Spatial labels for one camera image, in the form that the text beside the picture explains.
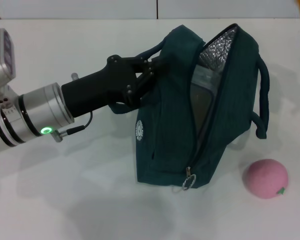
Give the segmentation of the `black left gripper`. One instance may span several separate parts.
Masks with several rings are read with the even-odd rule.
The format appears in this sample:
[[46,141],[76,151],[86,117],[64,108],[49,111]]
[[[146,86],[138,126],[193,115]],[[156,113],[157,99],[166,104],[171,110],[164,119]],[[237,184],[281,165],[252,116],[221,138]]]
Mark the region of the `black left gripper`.
[[124,103],[129,111],[156,105],[161,94],[156,74],[169,68],[168,60],[155,57],[108,57],[105,67],[61,86],[70,114],[77,118],[114,103]]

